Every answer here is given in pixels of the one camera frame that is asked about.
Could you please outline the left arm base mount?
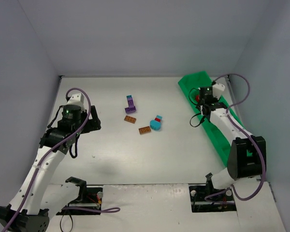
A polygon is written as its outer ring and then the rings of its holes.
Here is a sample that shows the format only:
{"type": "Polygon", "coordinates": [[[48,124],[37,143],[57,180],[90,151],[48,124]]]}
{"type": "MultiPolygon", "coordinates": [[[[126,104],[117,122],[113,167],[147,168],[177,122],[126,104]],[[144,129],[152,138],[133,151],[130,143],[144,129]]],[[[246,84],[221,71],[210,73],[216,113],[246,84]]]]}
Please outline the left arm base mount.
{"type": "MultiPolygon", "coordinates": [[[[77,202],[76,200],[74,200],[70,202],[67,206],[101,210],[102,195],[103,195],[103,186],[87,186],[87,194],[82,199],[82,201],[77,202]]],[[[70,210],[61,210],[56,215],[93,216],[100,214],[101,214],[100,212],[89,212],[83,210],[70,209],[70,210]]]]}

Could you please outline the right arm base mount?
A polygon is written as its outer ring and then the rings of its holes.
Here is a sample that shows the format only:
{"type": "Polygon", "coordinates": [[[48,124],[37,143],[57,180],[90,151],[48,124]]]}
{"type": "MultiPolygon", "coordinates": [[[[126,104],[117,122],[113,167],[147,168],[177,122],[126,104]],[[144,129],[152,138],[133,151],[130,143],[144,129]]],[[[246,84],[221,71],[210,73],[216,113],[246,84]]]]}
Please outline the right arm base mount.
{"type": "Polygon", "coordinates": [[[213,190],[206,185],[189,185],[191,211],[193,213],[236,212],[233,193],[230,189],[222,194],[205,199],[223,190],[213,190]]]}

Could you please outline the purple lego piece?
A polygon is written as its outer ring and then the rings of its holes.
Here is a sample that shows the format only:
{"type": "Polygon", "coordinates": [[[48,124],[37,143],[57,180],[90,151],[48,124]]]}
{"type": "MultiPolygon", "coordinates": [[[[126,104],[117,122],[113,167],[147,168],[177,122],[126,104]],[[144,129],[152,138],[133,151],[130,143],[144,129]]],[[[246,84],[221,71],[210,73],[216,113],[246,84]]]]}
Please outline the purple lego piece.
{"type": "Polygon", "coordinates": [[[126,114],[132,114],[136,112],[136,107],[134,105],[133,99],[128,99],[128,107],[125,108],[126,114]]]}

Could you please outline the blue round lego piece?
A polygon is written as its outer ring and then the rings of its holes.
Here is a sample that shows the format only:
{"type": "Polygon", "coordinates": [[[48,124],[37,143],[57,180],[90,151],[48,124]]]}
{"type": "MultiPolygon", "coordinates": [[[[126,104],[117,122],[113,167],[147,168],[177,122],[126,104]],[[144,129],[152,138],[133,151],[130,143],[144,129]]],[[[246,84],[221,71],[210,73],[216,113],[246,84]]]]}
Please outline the blue round lego piece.
{"type": "Polygon", "coordinates": [[[151,129],[155,131],[159,131],[161,129],[161,121],[160,120],[151,120],[149,123],[151,129]]]}

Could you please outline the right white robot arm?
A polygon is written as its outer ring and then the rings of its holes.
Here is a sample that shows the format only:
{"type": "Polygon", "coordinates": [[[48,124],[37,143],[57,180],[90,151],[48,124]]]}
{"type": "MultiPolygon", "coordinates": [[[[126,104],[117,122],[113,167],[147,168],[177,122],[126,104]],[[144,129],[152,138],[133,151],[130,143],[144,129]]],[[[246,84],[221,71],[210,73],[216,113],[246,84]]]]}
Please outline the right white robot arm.
{"type": "Polygon", "coordinates": [[[266,172],[266,144],[261,136],[248,132],[220,101],[225,87],[221,84],[198,88],[197,106],[203,119],[213,124],[230,145],[226,168],[211,177],[215,189],[225,189],[237,180],[261,176],[266,172]]]}

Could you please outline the brown lego brick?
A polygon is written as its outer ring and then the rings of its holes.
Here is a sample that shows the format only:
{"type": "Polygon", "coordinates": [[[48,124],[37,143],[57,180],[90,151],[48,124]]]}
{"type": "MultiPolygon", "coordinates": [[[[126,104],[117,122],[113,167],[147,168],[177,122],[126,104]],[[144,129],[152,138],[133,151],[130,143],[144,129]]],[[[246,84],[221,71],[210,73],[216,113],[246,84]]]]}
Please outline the brown lego brick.
{"type": "Polygon", "coordinates": [[[135,124],[136,118],[126,115],[124,121],[135,124]]]}
{"type": "Polygon", "coordinates": [[[138,130],[139,130],[139,134],[143,135],[143,134],[151,132],[151,127],[146,126],[146,127],[139,128],[138,130]]]}

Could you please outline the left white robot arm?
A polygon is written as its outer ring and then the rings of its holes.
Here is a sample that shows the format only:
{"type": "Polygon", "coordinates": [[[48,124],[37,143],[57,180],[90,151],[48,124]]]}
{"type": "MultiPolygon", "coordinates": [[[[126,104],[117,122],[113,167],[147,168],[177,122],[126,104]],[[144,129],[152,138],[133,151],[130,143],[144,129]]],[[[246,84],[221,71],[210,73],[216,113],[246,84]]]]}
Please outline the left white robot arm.
{"type": "Polygon", "coordinates": [[[87,194],[85,180],[69,177],[55,190],[48,187],[62,160],[69,154],[73,159],[81,134],[101,129],[94,105],[85,110],[82,103],[59,107],[62,119],[52,123],[40,140],[35,161],[18,193],[7,206],[0,206],[0,224],[5,232],[44,232],[50,219],[72,201],[80,202],[87,194]]]}

